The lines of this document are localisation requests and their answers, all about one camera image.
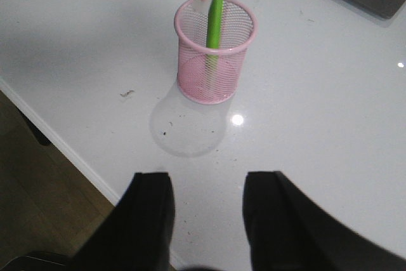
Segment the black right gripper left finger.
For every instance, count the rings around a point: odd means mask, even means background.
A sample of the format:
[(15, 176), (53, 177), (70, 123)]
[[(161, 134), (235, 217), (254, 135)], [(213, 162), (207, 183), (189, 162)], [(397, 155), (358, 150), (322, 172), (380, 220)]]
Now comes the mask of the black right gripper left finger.
[(167, 173), (137, 173), (69, 270), (169, 270), (174, 194)]

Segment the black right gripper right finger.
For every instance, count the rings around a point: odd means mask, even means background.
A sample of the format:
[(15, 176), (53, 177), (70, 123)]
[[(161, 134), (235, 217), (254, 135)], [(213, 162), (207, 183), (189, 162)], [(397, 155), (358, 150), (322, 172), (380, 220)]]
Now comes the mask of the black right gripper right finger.
[(405, 270), (405, 259), (345, 227), (280, 171), (247, 174), (243, 217), (253, 270)]

